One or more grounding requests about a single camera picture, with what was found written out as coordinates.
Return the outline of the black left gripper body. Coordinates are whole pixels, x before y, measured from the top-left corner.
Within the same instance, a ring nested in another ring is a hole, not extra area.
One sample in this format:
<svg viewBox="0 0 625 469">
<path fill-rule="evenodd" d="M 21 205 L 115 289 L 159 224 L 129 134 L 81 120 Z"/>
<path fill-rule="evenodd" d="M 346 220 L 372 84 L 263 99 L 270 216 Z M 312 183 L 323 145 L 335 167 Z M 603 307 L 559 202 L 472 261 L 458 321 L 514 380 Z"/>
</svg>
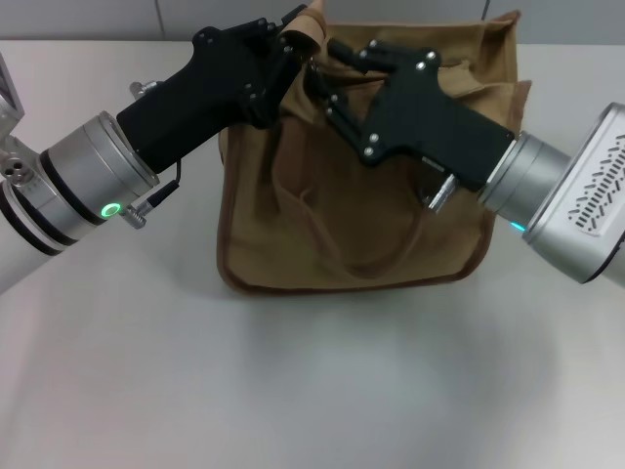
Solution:
<svg viewBox="0 0 625 469">
<path fill-rule="evenodd" d="M 257 56 L 274 25 L 264 19 L 192 37 L 189 62 L 116 116 L 132 150 L 160 174 L 222 129 L 245 119 L 240 97 L 258 85 Z"/>
</svg>

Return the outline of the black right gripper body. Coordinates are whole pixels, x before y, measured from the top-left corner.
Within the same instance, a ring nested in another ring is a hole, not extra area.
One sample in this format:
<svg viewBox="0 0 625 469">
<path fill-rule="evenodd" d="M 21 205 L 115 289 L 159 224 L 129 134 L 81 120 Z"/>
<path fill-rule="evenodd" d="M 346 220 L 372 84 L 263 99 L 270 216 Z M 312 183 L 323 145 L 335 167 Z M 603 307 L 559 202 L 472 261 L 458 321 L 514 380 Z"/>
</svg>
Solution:
<svg viewBox="0 0 625 469">
<path fill-rule="evenodd" d="M 379 135 L 375 154 L 359 154 L 369 166 L 399 155 L 425 157 L 472 192 L 483 188 L 514 140 L 514 133 L 442 91 L 440 54 L 412 49 L 421 70 L 386 73 L 362 122 Z"/>
</svg>

